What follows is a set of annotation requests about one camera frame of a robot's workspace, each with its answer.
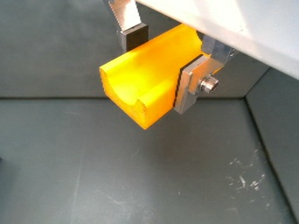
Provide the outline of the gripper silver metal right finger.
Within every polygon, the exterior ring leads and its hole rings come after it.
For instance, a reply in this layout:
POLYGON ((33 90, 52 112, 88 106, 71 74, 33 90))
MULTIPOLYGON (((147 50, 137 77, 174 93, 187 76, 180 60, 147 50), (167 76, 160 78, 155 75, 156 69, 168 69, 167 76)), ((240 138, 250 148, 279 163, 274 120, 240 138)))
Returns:
POLYGON ((236 49, 207 34, 199 33, 200 55, 180 69, 175 91, 174 110, 183 114, 196 102, 200 93, 211 94, 219 85, 214 74, 236 56, 236 49))

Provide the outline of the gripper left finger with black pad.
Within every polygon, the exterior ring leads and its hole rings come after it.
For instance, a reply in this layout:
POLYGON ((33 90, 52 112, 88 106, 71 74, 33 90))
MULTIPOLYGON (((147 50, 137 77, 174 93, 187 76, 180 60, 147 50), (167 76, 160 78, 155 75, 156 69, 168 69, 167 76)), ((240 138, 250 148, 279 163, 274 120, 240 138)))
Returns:
POLYGON ((142 22, 135 0, 103 0, 116 23, 123 52, 127 53, 148 41, 148 25, 142 22))

